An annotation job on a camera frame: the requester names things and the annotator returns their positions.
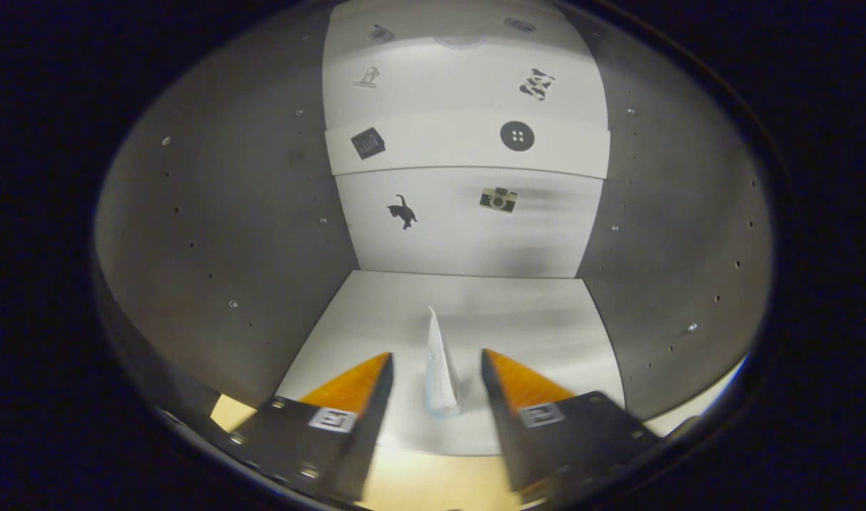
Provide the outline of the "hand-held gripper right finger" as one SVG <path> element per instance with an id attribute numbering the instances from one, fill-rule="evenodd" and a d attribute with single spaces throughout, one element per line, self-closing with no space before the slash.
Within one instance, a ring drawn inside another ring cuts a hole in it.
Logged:
<path id="1" fill-rule="evenodd" d="M 604 392 L 575 392 L 485 348 L 487 389 L 510 486 L 521 498 L 588 498 L 614 485 L 661 439 Z"/>

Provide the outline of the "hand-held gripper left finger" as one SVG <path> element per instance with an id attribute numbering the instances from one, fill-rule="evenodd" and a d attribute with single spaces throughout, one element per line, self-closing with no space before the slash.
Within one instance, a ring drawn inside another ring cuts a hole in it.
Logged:
<path id="1" fill-rule="evenodd" d="M 316 501 L 362 501 L 394 381 L 382 352 L 300 399 L 274 398 L 233 429 L 226 452 Z"/>

